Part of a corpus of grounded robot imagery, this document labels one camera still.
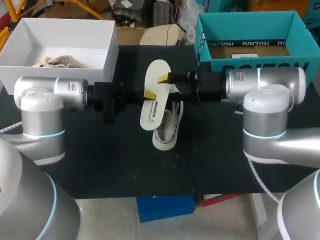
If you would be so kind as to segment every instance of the blue box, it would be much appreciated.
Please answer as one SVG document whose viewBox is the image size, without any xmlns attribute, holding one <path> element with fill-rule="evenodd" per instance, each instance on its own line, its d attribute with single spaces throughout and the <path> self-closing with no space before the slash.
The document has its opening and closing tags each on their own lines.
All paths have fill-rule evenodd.
<svg viewBox="0 0 320 240">
<path fill-rule="evenodd" d="M 206 13 L 227 13 L 239 7 L 243 0 L 196 0 L 196 2 L 204 6 Z"/>
<path fill-rule="evenodd" d="M 285 46 L 289 55 L 212 59 L 210 46 Z M 307 86 L 320 64 L 320 48 L 296 11 L 200 14 L 194 50 L 198 63 L 210 62 L 223 75 L 230 69 L 301 67 Z"/>
<path fill-rule="evenodd" d="M 136 205 L 141 223 L 192 214 L 195 209 L 191 195 L 137 197 Z"/>
<path fill-rule="evenodd" d="M 310 0 L 303 16 L 303 22 L 308 29 L 320 26 L 320 0 Z"/>
</svg>

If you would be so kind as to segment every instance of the white cable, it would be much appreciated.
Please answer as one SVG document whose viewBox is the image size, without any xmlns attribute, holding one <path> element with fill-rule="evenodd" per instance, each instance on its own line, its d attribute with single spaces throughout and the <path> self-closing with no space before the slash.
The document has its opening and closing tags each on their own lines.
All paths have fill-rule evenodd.
<svg viewBox="0 0 320 240">
<path fill-rule="evenodd" d="M 252 160 L 248 158 L 248 162 L 250 165 L 250 168 L 255 176 L 255 179 L 258 181 L 258 183 L 260 184 L 260 186 L 263 188 L 263 190 L 265 191 L 266 194 L 268 194 L 270 196 L 270 198 L 272 198 L 274 201 L 276 201 L 278 204 L 280 203 L 280 200 L 278 198 L 276 198 L 275 195 L 273 195 L 269 189 L 266 187 L 266 185 L 264 184 L 264 182 L 261 180 L 261 178 L 259 177 L 256 168 L 254 166 L 254 164 L 252 163 Z"/>
<path fill-rule="evenodd" d="M 13 129 L 16 129 L 16 128 L 20 127 L 21 125 L 22 125 L 22 121 L 17 122 L 16 124 L 13 124 L 13 125 L 8 126 L 8 127 L 4 128 L 4 129 L 1 129 L 0 130 L 0 134 L 4 134 L 4 133 L 9 132 L 9 131 L 11 131 Z"/>
</svg>

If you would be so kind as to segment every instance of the floor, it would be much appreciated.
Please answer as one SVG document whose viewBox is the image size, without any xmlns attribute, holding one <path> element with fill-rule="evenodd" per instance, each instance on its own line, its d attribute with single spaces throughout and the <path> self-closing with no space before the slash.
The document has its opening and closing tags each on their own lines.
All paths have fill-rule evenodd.
<svg viewBox="0 0 320 240">
<path fill-rule="evenodd" d="M 256 240 L 247 195 L 194 213 L 139 222 L 135 197 L 77 200 L 83 217 L 81 240 Z"/>
</svg>

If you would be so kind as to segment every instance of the brown cardboard box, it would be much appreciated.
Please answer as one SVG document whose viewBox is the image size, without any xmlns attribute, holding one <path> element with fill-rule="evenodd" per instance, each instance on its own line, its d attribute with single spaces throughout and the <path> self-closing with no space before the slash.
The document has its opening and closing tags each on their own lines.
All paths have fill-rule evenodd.
<svg viewBox="0 0 320 240">
<path fill-rule="evenodd" d="M 309 0 L 248 0 L 248 12 L 292 11 L 304 17 Z"/>
<path fill-rule="evenodd" d="M 118 45 L 138 45 L 145 29 L 142 27 L 117 27 L 117 43 Z"/>
<path fill-rule="evenodd" d="M 210 46 L 212 59 L 230 59 L 232 54 L 258 54 L 259 57 L 290 56 L 286 46 Z"/>
<path fill-rule="evenodd" d="M 98 14 L 110 8 L 108 0 L 89 0 L 89 7 Z"/>
<path fill-rule="evenodd" d="M 88 6 L 86 0 L 79 0 Z M 55 3 L 49 9 L 45 9 L 45 17 L 48 19 L 89 19 L 90 14 L 73 2 L 64 2 L 64 5 Z"/>
</svg>

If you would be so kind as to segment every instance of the shoe insole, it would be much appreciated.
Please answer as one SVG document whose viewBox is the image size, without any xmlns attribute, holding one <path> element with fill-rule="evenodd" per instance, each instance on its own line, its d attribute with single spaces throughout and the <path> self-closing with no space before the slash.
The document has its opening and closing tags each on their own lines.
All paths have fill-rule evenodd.
<svg viewBox="0 0 320 240">
<path fill-rule="evenodd" d="M 144 130 L 155 130 L 162 122 L 171 85 L 168 83 L 158 84 L 158 78 L 170 72 L 168 63 L 160 59 L 154 60 L 146 70 L 144 89 L 154 93 L 156 100 L 143 102 L 140 125 Z"/>
</svg>

